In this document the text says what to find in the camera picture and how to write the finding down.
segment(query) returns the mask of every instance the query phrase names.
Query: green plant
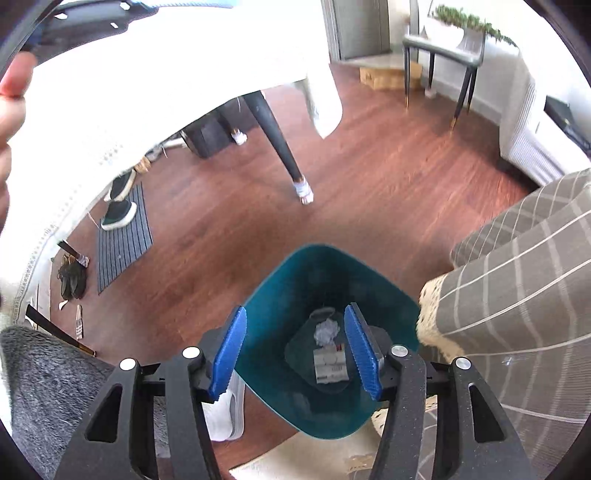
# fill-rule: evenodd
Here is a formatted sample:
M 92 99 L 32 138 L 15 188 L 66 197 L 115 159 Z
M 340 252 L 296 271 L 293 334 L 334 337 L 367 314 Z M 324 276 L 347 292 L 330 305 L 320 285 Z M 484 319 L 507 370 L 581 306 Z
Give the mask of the green plant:
M 452 7 L 446 7 L 445 5 L 439 5 L 433 14 L 433 18 L 437 18 L 439 21 L 447 25 L 455 25 L 460 28 L 470 28 L 478 32 L 486 32 L 487 35 L 493 37 L 496 41 L 504 41 L 509 45 L 515 45 L 515 42 L 509 37 L 504 36 L 496 28 L 492 28 L 490 23 L 482 23 L 480 17 L 476 15 L 466 15 L 463 12 L 463 8 L 457 9 Z

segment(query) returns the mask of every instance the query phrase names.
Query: trash can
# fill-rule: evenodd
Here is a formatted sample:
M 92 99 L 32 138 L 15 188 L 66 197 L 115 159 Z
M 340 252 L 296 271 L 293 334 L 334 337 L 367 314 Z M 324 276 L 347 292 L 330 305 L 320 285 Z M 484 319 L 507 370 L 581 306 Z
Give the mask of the trash can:
M 329 245 L 306 245 L 286 258 L 244 304 L 246 338 L 237 373 L 269 408 L 313 437 L 337 439 L 355 432 L 378 407 L 363 390 L 356 368 L 346 388 L 314 388 L 285 361 L 285 347 L 324 306 L 341 314 L 357 302 L 369 325 L 416 351 L 419 307 L 396 285 L 354 257 Z M 302 361 L 311 361 L 310 351 Z

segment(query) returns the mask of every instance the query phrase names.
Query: baseboard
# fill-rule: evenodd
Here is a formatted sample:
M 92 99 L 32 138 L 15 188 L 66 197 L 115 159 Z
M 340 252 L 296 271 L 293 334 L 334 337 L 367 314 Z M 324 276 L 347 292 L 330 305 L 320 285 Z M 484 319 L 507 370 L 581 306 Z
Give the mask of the baseboard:
M 427 77 L 423 76 L 421 78 L 422 86 L 426 87 L 427 82 Z M 432 87 L 438 94 L 444 95 L 454 102 L 457 102 L 457 98 L 460 96 L 460 89 L 458 87 L 450 83 L 442 82 L 441 80 L 433 79 Z M 501 123 L 502 112 L 495 109 L 492 105 L 479 99 L 476 95 L 474 95 L 472 98 L 470 109 L 481 114 L 484 118 L 489 119 L 495 125 L 499 125 Z

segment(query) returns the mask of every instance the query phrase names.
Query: white tablecloth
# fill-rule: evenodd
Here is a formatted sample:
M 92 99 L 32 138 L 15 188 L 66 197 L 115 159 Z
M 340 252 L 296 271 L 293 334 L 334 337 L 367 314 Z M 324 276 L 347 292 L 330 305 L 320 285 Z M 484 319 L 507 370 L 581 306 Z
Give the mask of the white tablecloth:
M 25 307 L 105 187 L 154 144 L 226 101 L 298 82 L 325 137 L 342 106 L 319 0 L 234 9 L 161 8 L 129 30 L 38 66 L 12 139 L 11 209 L 0 236 L 0 327 Z

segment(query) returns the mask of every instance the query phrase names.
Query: beige rug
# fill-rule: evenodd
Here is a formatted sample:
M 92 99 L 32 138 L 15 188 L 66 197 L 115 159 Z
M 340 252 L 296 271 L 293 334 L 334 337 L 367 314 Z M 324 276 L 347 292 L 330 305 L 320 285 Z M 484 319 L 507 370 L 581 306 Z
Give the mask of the beige rug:
M 373 464 L 379 440 L 370 421 L 339 440 L 319 440 L 299 432 L 230 473 L 236 480 L 347 480 L 356 465 Z

